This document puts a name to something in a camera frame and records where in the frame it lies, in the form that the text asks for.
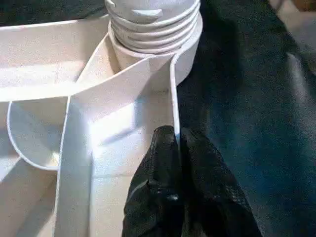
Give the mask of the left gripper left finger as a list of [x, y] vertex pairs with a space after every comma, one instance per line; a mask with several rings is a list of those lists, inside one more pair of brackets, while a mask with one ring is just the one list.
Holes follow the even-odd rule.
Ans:
[[182, 170], [174, 128], [154, 130], [150, 147], [130, 182], [123, 237], [180, 237], [184, 222]]

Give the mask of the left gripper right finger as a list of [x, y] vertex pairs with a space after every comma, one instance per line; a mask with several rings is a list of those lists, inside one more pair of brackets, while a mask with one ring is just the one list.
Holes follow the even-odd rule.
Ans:
[[190, 215], [202, 236], [261, 236], [242, 188], [207, 136], [182, 128], [180, 143]]

